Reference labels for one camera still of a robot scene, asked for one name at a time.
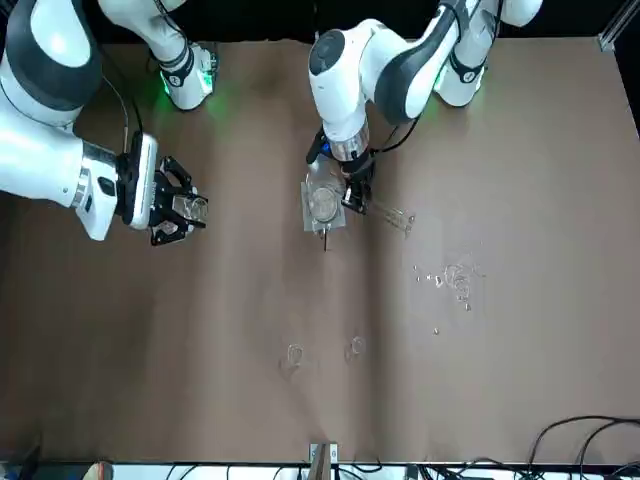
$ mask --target metal stand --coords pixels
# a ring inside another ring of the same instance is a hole
[[[309,480],[331,480],[331,464],[338,463],[338,445],[335,443],[311,444],[309,447]]]
[[[627,0],[620,10],[616,12],[604,31],[598,35],[598,43],[603,52],[614,50],[615,41],[638,11],[640,11],[640,0]]]

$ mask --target black wire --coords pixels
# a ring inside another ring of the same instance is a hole
[[[378,466],[375,468],[372,468],[371,470],[369,470],[368,468],[362,468],[361,466],[356,465],[355,463],[352,463],[350,466],[358,470],[360,473],[376,473],[382,470],[382,464],[380,463],[380,459],[376,458],[376,462],[378,463]]]
[[[500,35],[500,18],[502,17],[502,8],[504,7],[504,0],[500,0],[498,4],[498,13],[496,14],[496,25],[493,30],[493,41],[495,42],[498,35]]]
[[[140,130],[140,132],[144,132],[144,127],[142,126],[142,117],[140,116],[140,109],[138,109],[138,104],[136,102],[136,99],[131,94],[131,90],[129,90],[127,77],[125,77],[124,73],[122,73],[122,70],[120,70],[120,67],[118,67],[118,64],[113,60],[111,55],[107,53],[107,51],[102,47],[102,45],[100,45],[99,48],[100,48],[100,52],[102,53],[102,56],[109,61],[109,63],[115,70],[116,74],[118,75],[118,77],[120,77],[120,83],[122,84],[122,89],[124,90],[124,94],[129,98],[129,101],[133,106],[133,111],[136,114],[136,119],[138,120],[138,129]]]
[[[422,475],[423,480],[433,480],[433,477],[424,465],[418,465],[418,471],[420,472],[420,475]]]
[[[640,471],[640,462],[639,461],[635,461],[635,462],[630,462],[627,463],[626,465],[621,466],[620,468],[618,468],[615,472],[613,472],[610,476],[611,477],[615,477],[616,475],[619,475],[621,472],[624,472],[625,470],[629,469],[629,468],[634,468],[638,471]]]
[[[162,0],[153,0],[153,2],[156,4],[156,7],[160,11],[160,15],[162,15],[162,18],[165,21],[165,23],[167,25],[169,25],[169,28],[171,28],[171,30],[173,30],[174,32],[179,33],[180,36],[182,38],[184,38],[185,41],[187,41],[187,36],[184,34],[184,32],[179,27],[176,27],[176,25],[174,24],[173,19],[169,15],[169,11],[164,6],[164,3],[162,3]]]
[[[609,421],[609,422],[614,422],[614,421],[619,421],[619,420],[628,420],[631,422],[635,422],[638,423],[640,425],[640,419],[638,418],[623,418],[623,417],[611,417],[611,416],[606,416],[606,415],[578,415],[575,417],[569,417],[569,418],[565,418],[564,420],[559,420],[557,422],[552,423],[551,425],[548,425],[547,427],[545,427],[540,434],[538,435],[538,437],[536,438],[536,441],[533,443],[533,447],[531,449],[531,453],[529,455],[529,459],[527,460],[527,470],[530,471],[531,467],[533,465],[533,462],[535,461],[536,458],[536,454],[538,451],[538,447],[540,446],[540,442],[542,442],[542,438],[552,429],[556,428],[556,427],[560,427],[562,425],[567,425],[569,423],[574,423],[574,422],[581,422],[584,420],[604,420],[604,421]]]
[[[171,469],[169,470],[169,473],[167,473],[167,476],[164,477],[164,480],[169,480],[171,478],[171,474],[173,473],[173,471],[176,469],[176,465],[172,465]]]
[[[279,467],[278,470],[276,470],[276,473],[273,474],[273,480],[276,480],[276,477],[282,470],[284,470],[284,467]]]
[[[353,473],[351,470],[347,470],[346,468],[338,467],[338,471],[348,473],[356,480],[364,480],[364,478],[362,478],[360,475],[358,475],[357,473]]]
[[[611,428],[611,427],[615,427],[616,425],[633,425],[634,427],[640,428],[640,422],[639,421],[636,421],[636,420],[633,420],[633,419],[631,419],[631,420],[620,419],[620,420],[611,421],[611,422],[606,423],[606,424],[598,427],[597,429],[595,429],[591,433],[591,435],[589,435],[587,440],[585,440],[584,445],[582,446],[582,448],[580,449],[580,453],[578,454],[578,464],[580,465],[580,479],[584,478],[584,458],[586,456],[587,449],[589,448],[589,444],[602,431],[604,431],[604,430],[606,430],[608,428]]]
[[[404,142],[406,142],[407,139],[409,138],[409,136],[415,130],[416,125],[418,125],[418,120],[420,120],[420,115],[418,115],[413,120],[413,123],[411,124],[411,127],[409,127],[409,130],[407,130],[407,133],[404,134],[404,137],[402,137],[397,143],[394,143],[390,147],[385,147],[385,148],[381,149],[380,152],[382,152],[382,153],[390,152],[391,150],[395,150],[396,148],[400,147]]]
[[[180,475],[180,477],[178,478],[178,480],[184,480],[185,478],[187,478],[187,475],[189,475],[191,472],[193,472],[196,468],[198,468],[199,465],[192,465],[189,468],[187,468],[185,470],[185,472]],[[171,467],[171,470],[169,471],[169,475],[171,475],[171,472],[173,471],[173,469],[176,468],[176,466],[174,465],[173,467]]]

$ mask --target white floor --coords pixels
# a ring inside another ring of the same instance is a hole
[[[181,476],[190,467],[176,467],[169,480],[182,480]],[[384,467],[381,471],[364,474],[352,467],[342,466],[342,468],[352,471],[354,474],[365,480],[405,480],[405,467]],[[166,480],[170,466],[168,465],[115,465],[114,480]],[[229,480],[296,480],[298,475],[297,467],[284,468],[278,472],[277,467],[231,467],[229,469]],[[309,470],[303,469],[302,475],[306,479]],[[346,472],[340,472],[342,480],[358,480],[357,477],[349,478]],[[430,472],[434,479],[437,479],[435,472]],[[464,473],[469,478],[491,478],[493,480],[514,480],[513,473],[504,470],[467,470]],[[570,476],[566,473],[547,473],[544,480],[579,480],[579,475]],[[587,480],[603,480],[600,475],[584,475]],[[227,480],[227,467],[197,467],[190,472],[184,480]]]

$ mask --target robotic arm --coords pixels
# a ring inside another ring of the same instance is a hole
[[[116,155],[73,134],[101,82],[81,0],[18,2],[0,63],[0,190],[73,208],[94,240],[115,214],[150,229],[153,245],[204,227],[207,200],[173,158],[156,170],[153,137],[136,132],[130,151]]]
[[[497,17],[523,26],[542,0],[441,0],[426,31],[407,42],[376,20],[351,30],[330,30],[309,55],[309,80],[322,118],[307,156],[330,153],[342,169],[342,204],[367,212],[375,173],[365,112],[373,102],[391,125],[417,118],[433,90],[464,106],[480,87]]]

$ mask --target brown table surface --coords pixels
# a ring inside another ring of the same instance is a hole
[[[410,237],[350,215],[323,253],[299,201],[319,126],[308,49],[222,45],[216,94],[189,113],[146,48],[111,50],[210,223],[152,249],[116,219],[97,243],[72,211],[3,200],[2,452],[42,431],[57,458],[302,461],[331,440],[343,460],[516,462],[554,420],[640,414],[640,148],[613,55],[499,41],[473,103],[434,96],[380,161],[375,195],[416,213]],[[121,125],[104,88],[76,131],[117,150]],[[484,275],[470,312],[416,281],[462,257]],[[354,335],[367,350],[346,362]],[[289,344],[304,358],[287,379]],[[572,461],[595,426],[551,434],[539,460]],[[628,460],[638,434],[587,458]]]

